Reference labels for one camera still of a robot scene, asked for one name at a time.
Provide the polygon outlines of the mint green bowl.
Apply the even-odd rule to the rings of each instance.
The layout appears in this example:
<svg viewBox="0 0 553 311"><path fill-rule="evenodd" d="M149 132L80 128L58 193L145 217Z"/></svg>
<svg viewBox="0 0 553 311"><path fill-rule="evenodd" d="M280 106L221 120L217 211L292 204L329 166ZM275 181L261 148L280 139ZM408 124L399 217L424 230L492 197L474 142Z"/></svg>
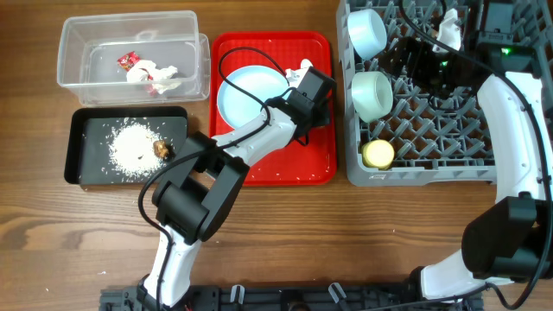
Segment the mint green bowl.
<svg viewBox="0 0 553 311"><path fill-rule="evenodd" d="M391 83L381 72L356 73L352 80L352 99L359 118L365 123L370 123L391 112Z"/></svg>

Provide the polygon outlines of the light blue bowl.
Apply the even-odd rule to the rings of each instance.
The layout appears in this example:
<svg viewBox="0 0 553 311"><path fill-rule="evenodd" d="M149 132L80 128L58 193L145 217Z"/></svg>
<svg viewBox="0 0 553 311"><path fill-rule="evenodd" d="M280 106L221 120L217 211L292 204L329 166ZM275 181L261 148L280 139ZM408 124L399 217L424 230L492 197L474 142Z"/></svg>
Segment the light blue bowl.
<svg viewBox="0 0 553 311"><path fill-rule="evenodd" d="M347 29L355 52L362 59L372 59L387 45L384 21L375 10L350 13L347 17Z"/></svg>

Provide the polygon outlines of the light blue plate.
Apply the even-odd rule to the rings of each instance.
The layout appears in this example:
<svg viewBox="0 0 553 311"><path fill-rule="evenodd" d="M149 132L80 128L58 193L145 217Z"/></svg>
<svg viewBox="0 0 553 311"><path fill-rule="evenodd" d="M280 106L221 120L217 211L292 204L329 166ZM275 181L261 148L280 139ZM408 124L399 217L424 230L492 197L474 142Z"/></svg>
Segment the light blue plate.
<svg viewBox="0 0 553 311"><path fill-rule="evenodd" d="M277 70L259 65L241 67L230 73L227 79L262 102L282 94L289 87L288 81ZM217 106L220 116L233 129L249 123L262 109L255 99L225 81L218 90Z"/></svg>

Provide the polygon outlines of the yellow plastic cup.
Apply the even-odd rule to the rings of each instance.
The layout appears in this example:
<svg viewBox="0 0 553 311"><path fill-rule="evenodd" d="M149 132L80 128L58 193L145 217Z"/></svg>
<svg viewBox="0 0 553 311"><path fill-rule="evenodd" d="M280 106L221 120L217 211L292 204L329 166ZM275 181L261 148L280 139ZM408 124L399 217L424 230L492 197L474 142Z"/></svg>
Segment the yellow plastic cup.
<svg viewBox="0 0 553 311"><path fill-rule="evenodd" d="M361 147L361 156L368 168L388 169L394 160L395 150L385 140L374 140Z"/></svg>

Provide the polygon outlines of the white tissue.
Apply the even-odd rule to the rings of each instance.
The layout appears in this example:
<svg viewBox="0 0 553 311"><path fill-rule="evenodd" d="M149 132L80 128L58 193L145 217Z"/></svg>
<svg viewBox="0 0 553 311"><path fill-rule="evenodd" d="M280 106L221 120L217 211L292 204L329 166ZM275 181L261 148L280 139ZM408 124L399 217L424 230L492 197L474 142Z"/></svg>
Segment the white tissue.
<svg viewBox="0 0 553 311"><path fill-rule="evenodd" d="M130 83L153 81L153 84L146 85L150 94L164 94L166 91L174 90L181 85L181 82L170 82L178 69L174 66L158 68L151 60L139 60L126 74Z"/></svg>

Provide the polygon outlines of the brown food chunk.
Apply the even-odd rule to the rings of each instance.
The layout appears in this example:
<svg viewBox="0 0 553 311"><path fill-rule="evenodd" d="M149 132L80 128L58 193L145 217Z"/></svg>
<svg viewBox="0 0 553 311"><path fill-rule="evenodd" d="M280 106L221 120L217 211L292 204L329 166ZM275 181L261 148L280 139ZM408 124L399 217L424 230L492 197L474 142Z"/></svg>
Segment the brown food chunk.
<svg viewBox="0 0 553 311"><path fill-rule="evenodd" d="M171 157L171 149L164 140L153 142L153 150L156 157L160 159L169 159Z"/></svg>

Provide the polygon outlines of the white rice pile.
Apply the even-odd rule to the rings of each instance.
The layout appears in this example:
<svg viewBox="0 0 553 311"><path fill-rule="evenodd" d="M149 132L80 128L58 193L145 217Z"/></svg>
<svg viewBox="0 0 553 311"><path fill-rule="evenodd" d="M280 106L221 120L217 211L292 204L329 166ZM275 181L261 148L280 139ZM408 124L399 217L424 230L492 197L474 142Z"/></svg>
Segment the white rice pile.
<svg viewBox="0 0 553 311"><path fill-rule="evenodd" d="M115 181L140 182L164 166L165 161L154 151L154 143L162 136L152 130L146 118L115 118L104 127L109 129L102 142L108 160L102 171L113 175Z"/></svg>

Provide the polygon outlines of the white plastic spoon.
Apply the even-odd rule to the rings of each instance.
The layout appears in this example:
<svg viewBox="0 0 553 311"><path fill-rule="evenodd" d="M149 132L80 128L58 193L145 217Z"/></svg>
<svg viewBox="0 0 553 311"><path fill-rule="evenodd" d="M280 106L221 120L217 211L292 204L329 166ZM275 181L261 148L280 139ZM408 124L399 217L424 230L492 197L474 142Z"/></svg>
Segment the white plastic spoon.
<svg viewBox="0 0 553 311"><path fill-rule="evenodd" d="M313 64L309 59L303 59L301 61L301 68L309 68L311 66L313 66Z"/></svg>

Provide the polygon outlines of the red snack wrapper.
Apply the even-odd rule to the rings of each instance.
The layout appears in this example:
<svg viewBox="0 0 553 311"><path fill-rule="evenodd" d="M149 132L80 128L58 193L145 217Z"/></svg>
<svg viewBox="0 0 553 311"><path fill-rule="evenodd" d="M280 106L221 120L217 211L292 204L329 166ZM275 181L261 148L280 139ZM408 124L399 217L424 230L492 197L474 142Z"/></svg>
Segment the red snack wrapper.
<svg viewBox="0 0 553 311"><path fill-rule="evenodd" d="M126 71L126 79L130 83L154 80L152 73L156 69L156 63L143 60L134 51L120 57L118 65Z"/></svg>

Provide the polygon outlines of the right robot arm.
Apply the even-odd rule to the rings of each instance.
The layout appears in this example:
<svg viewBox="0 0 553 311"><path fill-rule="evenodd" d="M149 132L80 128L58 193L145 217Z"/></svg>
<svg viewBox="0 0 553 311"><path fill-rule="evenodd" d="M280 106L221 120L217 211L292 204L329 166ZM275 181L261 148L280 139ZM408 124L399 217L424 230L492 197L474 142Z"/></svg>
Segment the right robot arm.
<svg viewBox="0 0 553 311"><path fill-rule="evenodd" d="M552 276L552 150L541 103L536 51L512 41L511 1L468 3L461 48L419 27L382 55L392 76L447 97L471 87L483 110L497 169L493 207L463 232L461 248L419 273L430 302L452 302L503 284L524 282L523 304Z"/></svg>

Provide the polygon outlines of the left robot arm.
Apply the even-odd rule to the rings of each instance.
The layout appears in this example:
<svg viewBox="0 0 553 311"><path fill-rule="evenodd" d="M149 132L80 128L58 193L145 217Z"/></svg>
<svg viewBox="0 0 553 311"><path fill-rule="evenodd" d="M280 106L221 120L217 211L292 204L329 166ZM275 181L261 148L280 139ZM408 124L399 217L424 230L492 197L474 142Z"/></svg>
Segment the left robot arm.
<svg viewBox="0 0 553 311"><path fill-rule="evenodd" d="M189 136L180 153L155 172L141 189L137 205L154 190L157 212L145 221L160 233L152 271L138 284L146 310L172 310L183 303L201 245L225 222L250 168L294 141L308 144L313 128L329 124L328 101L336 83L310 67L298 86L268 98L250 122L224 135Z"/></svg>

